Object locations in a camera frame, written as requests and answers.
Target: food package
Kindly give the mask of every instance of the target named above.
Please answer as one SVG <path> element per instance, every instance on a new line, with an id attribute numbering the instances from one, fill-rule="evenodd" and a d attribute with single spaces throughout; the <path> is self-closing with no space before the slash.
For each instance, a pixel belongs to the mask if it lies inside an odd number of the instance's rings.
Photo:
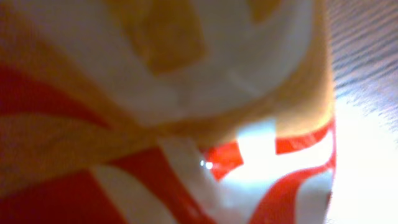
<path id="1" fill-rule="evenodd" d="M 9 0 L 0 16 L 0 223 L 323 223 L 323 1 Z"/>

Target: wooden surface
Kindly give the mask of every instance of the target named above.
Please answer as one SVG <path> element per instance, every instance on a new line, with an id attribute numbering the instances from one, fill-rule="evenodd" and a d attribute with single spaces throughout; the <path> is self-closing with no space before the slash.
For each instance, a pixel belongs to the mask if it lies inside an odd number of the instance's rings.
<path id="1" fill-rule="evenodd" d="M 398 223 L 398 1 L 328 8 L 338 167 L 326 223 Z"/>

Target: red and white pattern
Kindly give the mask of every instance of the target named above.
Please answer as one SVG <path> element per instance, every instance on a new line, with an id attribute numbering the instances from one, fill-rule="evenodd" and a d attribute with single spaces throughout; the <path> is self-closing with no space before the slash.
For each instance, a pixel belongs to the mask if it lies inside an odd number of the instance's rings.
<path id="1" fill-rule="evenodd" d="M 199 153 L 188 139 L 53 180 L 0 201 L 0 223 L 322 223 L 335 124 L 276 139 L 273 121 Z M 294 147 L 289 150 L 279 147 Z"/>

